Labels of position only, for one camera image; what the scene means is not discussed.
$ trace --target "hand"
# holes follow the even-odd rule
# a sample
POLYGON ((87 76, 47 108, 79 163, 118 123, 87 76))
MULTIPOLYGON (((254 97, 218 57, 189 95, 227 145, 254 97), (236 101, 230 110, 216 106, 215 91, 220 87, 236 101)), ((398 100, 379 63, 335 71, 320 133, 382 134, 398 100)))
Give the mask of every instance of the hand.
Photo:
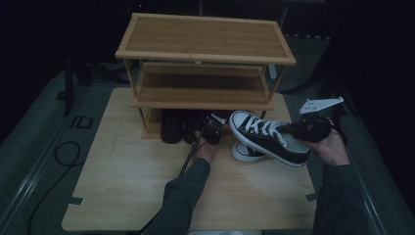
MULTIPOLYGON (((200 131, 195 131, 196 138, 201 135, 200 131)), ((213 161, 214 154, 216 152, 216 145, 210 145, 204 137, 201 137, 196 149, 195 159, 204 159, 209 164, 213 161)))
POLYGON ((332 129, 330 135, 317 143, 300 141, 316 152, 326 165, 349 165, 350 159, 346 152, 345 143, 341 134, 332 129))

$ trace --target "shelf board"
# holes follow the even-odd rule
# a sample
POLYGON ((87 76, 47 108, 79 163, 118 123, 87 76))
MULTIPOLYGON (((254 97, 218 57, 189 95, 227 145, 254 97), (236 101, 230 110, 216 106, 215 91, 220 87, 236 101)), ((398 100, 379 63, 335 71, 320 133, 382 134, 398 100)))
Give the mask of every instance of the shelf board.
POLYGON ((117 58, 293 66, 275 21, 134 13, 117 58))
POLYGON ((133 106, 154 109, 273 110, 261 67, 181 65, 145 66, 133 106))

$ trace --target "wooden shelf leg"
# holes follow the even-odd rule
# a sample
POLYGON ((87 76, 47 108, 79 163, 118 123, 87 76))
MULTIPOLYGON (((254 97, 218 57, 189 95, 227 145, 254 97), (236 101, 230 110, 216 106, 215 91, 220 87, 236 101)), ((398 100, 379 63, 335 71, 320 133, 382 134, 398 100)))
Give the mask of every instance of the wooden shelf leg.
POLYGON ((268 65, 263 65, 262 66, 262 70, 260 71, 260 75, 261 76, 264 76, 265 75, 265 72, 266 72, 266 69, 268 68, 268 65))
POLYGON ((132 87, 132 92, 134 94, 134 97, 137 97, 137 89, 136 89, 136 86, 135 86, 135 79, 134 79, 134 74, 132 73, 130 60, 124 59, 124 63, 125 63, 128 78, 130 80, 130 84, 131 84, 131 87, 132 87))
POLYGON ((265 118, 265 115, 266 115, 266 111, 262 111, 262 113, 260 114, 260 118, 261 119, 265 118))
POLYGON ((272 87, 272 90, 269 93, 268 101, 271 101, 272 98, 274 97, 274 94, 277 91, 278 85, 280 84, 281 77, 282 77, 285 69, 286 69, 286 66, 280 66, 280 68, 278 69, 277 78, 275 79, 274 86, 272 87))
POLYGON ((146 70, 146 66, 144 65, 144 61, 143 60, 138 60, 140 62, 140 70, 141 71, 145 71, 146 70))
POLYGON ((144 128, 147 129, 148 126, 147 126, 147 123, 146 123, 146 118, 144 117, 143 109, 138 108, 138 112, 140 112, 140 116, 141 116, 141 119, 143 120, 144 128))

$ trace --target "black sneaker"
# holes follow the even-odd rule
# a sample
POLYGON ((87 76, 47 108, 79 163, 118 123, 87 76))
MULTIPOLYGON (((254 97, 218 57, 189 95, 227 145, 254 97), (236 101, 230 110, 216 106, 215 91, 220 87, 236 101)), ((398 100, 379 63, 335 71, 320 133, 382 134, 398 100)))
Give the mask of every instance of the black sneaker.
POLYGON ((196 141, 195 131, 202 131, 204 128, 207 116, 204 112, 193 111, 189 112, 185 120, 184 141, 192 144, 196 141))
POLYGON ((281 134, 277 126, 282 121, 268 121, 244 111, 236 111, 229 118, 235 136, 250 148, 274 157, 290 166, 303 166, 309 157, 309 148, 290 134, 281 134))
POLYGON ((232 157, 240 162, 253 163, 265 158, 266 155, 238 142, 232 148, 232 157))
POLYGON ((161 140, 175 144, 183 139, 183 117, 180 110, 162 110, 161 140))

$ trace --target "white shoelace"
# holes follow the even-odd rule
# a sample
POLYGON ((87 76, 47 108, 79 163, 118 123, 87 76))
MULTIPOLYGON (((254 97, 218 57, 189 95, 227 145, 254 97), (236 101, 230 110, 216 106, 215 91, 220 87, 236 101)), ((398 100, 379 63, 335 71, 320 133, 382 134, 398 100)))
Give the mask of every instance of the white shoelace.
POLYGON ((278 139, 280 140, 281 144, 284 147, 287 147, 287 141, 283 138, 280 132, 277 131, 277 126, 285 124, 281 121, 267 121, 262 120, 257 117, 251 117, 248 121, 247 125, 245 126, 245 131, 249 131, 250 133, 260 134, 264 136, 271 136, 274 137, 274 134, 277 135, 278 139))

